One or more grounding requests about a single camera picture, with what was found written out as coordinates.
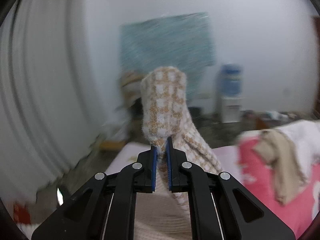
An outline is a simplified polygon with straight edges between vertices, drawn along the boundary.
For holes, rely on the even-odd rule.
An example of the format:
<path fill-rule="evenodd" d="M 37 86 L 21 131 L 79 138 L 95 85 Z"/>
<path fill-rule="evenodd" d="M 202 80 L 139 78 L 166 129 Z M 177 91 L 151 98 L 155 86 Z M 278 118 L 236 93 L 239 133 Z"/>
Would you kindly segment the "red bag on floor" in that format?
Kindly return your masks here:
<path fill-rule="evenodd" d="M 31 224 L 30 213 L 26 204 L 13 203 L 13 220 L 16 224 Z"/>

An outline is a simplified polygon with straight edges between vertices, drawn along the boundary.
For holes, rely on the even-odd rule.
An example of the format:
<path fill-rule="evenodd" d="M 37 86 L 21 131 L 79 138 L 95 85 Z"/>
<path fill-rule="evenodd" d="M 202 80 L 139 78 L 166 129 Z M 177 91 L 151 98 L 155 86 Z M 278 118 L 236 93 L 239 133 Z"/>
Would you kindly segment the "beige garment on bed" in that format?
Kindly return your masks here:
<path fill-rule="evenodd" d="M 293 142 L 276 129 L 266 129 L 260 133 L 254 150 L 273 169 L 276 200 L 281 205 L 294 200 L 308 180 L 300 171 Z"/>

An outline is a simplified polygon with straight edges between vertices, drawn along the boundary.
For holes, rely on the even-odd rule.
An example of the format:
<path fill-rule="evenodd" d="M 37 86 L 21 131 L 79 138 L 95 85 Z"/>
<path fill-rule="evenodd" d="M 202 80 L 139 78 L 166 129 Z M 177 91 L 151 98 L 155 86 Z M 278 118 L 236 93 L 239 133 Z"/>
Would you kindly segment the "white water dispenser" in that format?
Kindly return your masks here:
<path fill-rule="evenodd" d="M 223 124 L 239 123 L 242 116 L 243 97 L 220 96 L 218 100 L 218 113 Z"/>

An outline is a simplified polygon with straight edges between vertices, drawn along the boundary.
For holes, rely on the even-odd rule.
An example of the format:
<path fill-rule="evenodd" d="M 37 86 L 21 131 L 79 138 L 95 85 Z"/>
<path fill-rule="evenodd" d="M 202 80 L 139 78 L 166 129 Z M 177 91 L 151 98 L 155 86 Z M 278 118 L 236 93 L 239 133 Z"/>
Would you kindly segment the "pink cartoon bed sheet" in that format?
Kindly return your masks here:
<path fill-rule="evenodd" d="M 114 161 L 106 170 L 106 174 L 120 172 L 125 166 L 137 161 L 140 152 L 148 151 L 149 145 L 138 142 L 129 142 L 119 152 Z M 229 172 L 240 183 L 243 183 L 242 171 L 240 168 L 240 153 L 236 146 L 223 146 L 212 149 L 213 153 L 219 159 L 224 171 Z"/>

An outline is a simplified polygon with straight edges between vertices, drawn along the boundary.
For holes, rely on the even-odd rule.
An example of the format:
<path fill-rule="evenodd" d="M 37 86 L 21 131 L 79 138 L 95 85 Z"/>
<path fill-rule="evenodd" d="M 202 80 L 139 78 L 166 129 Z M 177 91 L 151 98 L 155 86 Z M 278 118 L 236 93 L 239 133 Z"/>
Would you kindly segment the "beige white houndstooth coat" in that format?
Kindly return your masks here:
<path fill-rule="evenodd" d="M 221 163 L 192 122 L 186 104 L 186 75 L 175 67 L 159 67 L 141 82 L 143 133 L 157 153 L 156 213 L 139 221 L 138 239 L 187 239 L 191 232 L 188 194 L 169 190 L 166 146 L 183 151 L 187 161 L 218 175 Z"/>

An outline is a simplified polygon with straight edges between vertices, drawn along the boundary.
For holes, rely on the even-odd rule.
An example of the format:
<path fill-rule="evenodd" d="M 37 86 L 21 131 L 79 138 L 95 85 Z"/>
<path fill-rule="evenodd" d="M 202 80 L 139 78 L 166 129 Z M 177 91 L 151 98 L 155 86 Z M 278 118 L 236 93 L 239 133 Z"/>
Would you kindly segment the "wooden chair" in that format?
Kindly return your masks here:
<path fill-rule="evenodd" d="M 140 84 L 144 77 L 144 74 L 134 70 L 122 73 L 120 90 L 127 108 L 132 107 L 141 98 Z"/>

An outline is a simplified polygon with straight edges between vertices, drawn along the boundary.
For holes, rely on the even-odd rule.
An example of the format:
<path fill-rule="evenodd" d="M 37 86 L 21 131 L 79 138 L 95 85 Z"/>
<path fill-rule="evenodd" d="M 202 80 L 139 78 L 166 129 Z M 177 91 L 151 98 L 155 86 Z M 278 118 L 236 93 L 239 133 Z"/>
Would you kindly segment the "pink floral blanket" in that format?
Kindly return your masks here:
<path fill-rule="evenodd" d="M 299 238 L 319 213 L 319 164 L 302 174 L 296 147 L 283 133 L 260 131 L 238 143 L 242 182 Z"/>

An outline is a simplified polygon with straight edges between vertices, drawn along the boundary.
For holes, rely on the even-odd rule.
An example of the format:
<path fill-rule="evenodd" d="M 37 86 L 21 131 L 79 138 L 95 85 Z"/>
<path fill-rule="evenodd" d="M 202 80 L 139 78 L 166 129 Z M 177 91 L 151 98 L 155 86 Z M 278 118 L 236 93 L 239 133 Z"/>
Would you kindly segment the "teal floral wall cloth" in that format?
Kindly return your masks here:
<path fill-rule="evenodd" d="M 212 29 L 206 12 L 121 26 L 122 70 L 148 74 L 158 67 L 176 67 L 187 76 L 188 100 L 197 93 L 206 68 L 214 63 Z"/>

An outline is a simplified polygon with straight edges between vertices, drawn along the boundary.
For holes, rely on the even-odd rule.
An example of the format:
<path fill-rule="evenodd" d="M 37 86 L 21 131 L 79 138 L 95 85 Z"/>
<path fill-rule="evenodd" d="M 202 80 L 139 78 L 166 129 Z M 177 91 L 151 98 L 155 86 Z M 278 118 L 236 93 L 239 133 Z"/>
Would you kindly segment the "white garment on bed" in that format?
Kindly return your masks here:
<path fill-rule="evenodd" d="M 276 127 L 295 146 L 295 155 L 305 181 L 311 177 L 311 166 L 319 163 L 319 121 L 299 120 Z"/>

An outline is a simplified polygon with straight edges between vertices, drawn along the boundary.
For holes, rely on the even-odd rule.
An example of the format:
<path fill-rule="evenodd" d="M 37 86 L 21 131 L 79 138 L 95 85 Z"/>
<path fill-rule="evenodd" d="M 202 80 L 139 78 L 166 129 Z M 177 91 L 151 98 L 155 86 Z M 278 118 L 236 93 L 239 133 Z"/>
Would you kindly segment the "white curtain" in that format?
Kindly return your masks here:
<path fill-rule="evenodd" d="M 88 155 L 102 109 L 85 0 L 17 0 L 1 24 L 1 200 L 40 188 Z"/>

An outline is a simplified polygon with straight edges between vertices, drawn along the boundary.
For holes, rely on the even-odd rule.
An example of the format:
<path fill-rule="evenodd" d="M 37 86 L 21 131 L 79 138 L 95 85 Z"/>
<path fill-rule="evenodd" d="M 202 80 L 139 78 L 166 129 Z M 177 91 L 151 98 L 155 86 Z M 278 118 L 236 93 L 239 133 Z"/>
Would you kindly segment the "blue water bottle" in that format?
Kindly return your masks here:
<path fill-rule="evenodd" d="M 238 64 L 223 64 L 218 75 L 220 94 L 236 97 L 242 93 L 242 66 Z"/>

